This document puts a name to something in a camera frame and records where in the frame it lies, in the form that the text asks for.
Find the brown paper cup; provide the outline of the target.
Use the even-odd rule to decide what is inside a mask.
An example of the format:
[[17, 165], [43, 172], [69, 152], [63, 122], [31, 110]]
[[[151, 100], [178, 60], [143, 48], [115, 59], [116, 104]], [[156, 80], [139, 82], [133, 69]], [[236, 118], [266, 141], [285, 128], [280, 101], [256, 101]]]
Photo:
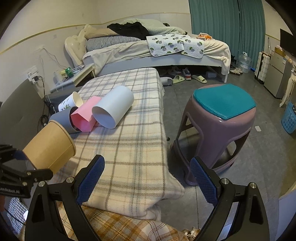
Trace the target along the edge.
[[73, 156], [76, 146], [67, 130], [51, 120], [23, 149], [36, 169], [56, 174]]

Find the grey cylindrical cup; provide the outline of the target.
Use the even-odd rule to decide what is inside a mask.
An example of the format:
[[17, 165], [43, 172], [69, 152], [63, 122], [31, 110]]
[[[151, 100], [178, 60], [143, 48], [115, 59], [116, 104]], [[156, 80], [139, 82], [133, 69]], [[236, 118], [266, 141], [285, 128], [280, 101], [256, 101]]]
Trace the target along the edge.
[[66, 110], [62, 110], [58, 113], [53, 114], [50, 117], [50, 121], [57, 121], [62, 127], [67, 130], [69, 134], [77, 133], [80, 130], [76, 128], [71, 120], [71, 114], [76, 111], [78, 107], [71, 107]]

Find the pink faceted cup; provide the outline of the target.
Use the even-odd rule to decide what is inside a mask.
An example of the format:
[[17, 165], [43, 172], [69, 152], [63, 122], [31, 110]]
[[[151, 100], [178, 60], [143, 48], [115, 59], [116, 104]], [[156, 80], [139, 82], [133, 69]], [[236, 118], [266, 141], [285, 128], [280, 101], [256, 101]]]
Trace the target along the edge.
[[74, 127], [81, 132], [91, 132], [97, 122], [92, 115], [92, 108], [100, 102], [101, 97], [93, 96], [81, 107], [76, 109], [70, 116]]

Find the white cylindrical cup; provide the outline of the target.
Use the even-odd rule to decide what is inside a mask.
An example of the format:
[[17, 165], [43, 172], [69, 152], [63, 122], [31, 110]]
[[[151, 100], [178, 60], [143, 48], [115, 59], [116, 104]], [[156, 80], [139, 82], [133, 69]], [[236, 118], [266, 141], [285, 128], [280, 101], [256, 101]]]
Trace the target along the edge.
[[92, 108], [92, 115], [103, 127], [114, 129], [134, 102], [132, 91], [119, 85], [108, 92]]

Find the purple plastic stool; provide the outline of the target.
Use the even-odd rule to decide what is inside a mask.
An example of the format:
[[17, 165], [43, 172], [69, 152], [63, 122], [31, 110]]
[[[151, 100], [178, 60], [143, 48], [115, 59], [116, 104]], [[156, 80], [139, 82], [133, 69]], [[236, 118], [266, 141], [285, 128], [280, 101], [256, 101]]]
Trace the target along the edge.
[[[201, 88], [223, 84], [206, 85]], [[256, 107], [229, 120], [223, 120], [203, 109], [190, 96], [183, 111], [178, 134], [190, 128], [198, 132], [195, 156], [210, 169], [221, 172], [230, 167], [242, 149], [254, 123]]]

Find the green can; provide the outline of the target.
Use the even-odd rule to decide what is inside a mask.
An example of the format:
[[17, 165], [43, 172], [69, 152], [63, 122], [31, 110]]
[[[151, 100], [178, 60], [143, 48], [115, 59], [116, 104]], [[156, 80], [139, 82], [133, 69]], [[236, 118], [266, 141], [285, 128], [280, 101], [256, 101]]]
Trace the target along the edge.
[[65, 73], [66, 73], [68, 78], [72, 78], [74, 76], [73, 71], [72, 71], [72, 69], [70, 67], [65, 69]]

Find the plaid blanket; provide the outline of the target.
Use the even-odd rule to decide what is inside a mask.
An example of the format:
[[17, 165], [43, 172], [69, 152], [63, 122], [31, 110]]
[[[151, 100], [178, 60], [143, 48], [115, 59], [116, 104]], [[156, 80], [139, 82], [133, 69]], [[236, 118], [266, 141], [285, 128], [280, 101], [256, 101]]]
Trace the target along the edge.
[[105, 168], [87, 206], [158, 221], [158, 202], [178, 199], [185, 192], [168, 168], [163, 121], [165, 91], [156, 69], [140, 68], [94, 78], [79, 94], [83, 100], [104, 97], [119, 85], [132, 91], [131, 108], [114, 129], [96, 125], [91, 132], [74, 133], [76, 155], [53, 176], [52, 182], [75, 176], [100, 154]]

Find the teal stool cushion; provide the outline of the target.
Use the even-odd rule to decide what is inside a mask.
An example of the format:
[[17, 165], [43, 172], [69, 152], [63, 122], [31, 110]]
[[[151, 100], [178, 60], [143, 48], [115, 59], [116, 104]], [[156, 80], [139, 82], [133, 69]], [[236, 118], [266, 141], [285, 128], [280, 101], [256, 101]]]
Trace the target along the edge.
[[223, 120], [256, 107], [255, 101], [245, 90], [232, 84], [196, 89], [193, 98], [203, 109]]

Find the striped pillow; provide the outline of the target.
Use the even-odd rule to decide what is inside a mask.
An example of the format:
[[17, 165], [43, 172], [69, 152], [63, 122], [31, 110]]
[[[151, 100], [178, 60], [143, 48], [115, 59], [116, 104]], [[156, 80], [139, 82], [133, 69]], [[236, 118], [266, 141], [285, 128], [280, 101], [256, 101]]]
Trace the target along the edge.
[[99, 49], [113, 46], [116, 44], [136, 42], [136, 41], [140, 41], [140, 39], [136, 37], [128, 37], [128, 36], [121, 36], [121, 35], [92, 38], [87, 41], [86, 50], [90, 52], [93, 50], [99, 50]]

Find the bed with beige sheets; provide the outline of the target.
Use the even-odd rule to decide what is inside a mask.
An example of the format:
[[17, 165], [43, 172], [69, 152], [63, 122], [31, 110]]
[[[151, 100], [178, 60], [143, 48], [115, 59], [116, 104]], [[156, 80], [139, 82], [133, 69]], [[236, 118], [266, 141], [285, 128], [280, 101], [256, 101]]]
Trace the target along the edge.
[[231, 64], [226, 43], [153, 19], [126, 19], [100, 29], [87, 24], [64, 45], [74, 66], [93, 64], [96, 76], [136, 68], [201, 65], [220, 67], [226, 82]]

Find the water jug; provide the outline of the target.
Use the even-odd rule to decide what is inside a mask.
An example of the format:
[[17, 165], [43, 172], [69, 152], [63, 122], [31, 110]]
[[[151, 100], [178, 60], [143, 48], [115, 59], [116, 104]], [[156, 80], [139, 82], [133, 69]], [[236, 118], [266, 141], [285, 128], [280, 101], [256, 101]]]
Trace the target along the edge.
[[248, 54], [246, 52], [243, 52], [239, 56], [238, 68], [243, 73], [248, 73], [250, 71], [250, 67], [251, 67], [251, 58], [248, 56]]

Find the green slipper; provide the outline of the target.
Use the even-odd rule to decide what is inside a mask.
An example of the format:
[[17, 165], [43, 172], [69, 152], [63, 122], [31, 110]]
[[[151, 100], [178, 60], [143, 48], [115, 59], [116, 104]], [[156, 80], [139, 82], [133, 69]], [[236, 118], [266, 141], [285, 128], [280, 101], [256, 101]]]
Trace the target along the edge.
[[173, 78], [173, 84], [177, 84], [177, 83], [180, 83], [180, 82], [183, 82], [183, 81], [185, 81], [185, 77], [182, 76], [182, 75], [176, 75]]

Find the floral patterned mat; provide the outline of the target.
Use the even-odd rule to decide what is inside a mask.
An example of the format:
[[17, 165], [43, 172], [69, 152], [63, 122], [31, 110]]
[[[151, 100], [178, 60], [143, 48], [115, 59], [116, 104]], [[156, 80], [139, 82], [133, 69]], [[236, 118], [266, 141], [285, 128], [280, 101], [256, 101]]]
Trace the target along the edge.
[[180, 34], [147, 36], [147, 43], [153, 57], [180, 53], [196, 59], [204, 55], [205, 41]]

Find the teal curtain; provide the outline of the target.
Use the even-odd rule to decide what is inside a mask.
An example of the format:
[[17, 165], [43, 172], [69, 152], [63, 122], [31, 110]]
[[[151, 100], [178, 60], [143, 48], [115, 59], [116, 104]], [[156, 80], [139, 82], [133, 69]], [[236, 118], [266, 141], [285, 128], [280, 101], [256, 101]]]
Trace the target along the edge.
[[189, 8], [194, 34], [208, 33], [225, 42], [236, 60], [246, 52], [251, 68], [256, 67], [265, 39], [262, 1], [191, 0]]

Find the wall power outlet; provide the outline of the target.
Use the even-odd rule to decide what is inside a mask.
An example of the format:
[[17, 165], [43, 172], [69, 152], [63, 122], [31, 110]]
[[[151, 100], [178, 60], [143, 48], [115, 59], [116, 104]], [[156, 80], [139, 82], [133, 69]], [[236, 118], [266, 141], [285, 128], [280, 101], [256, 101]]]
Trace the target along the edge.
[[32, 84], [36, 84], [36, 82], [39, 80], [39, 71], [37, 66], [33, 66], [27, 71], [27, 78]]

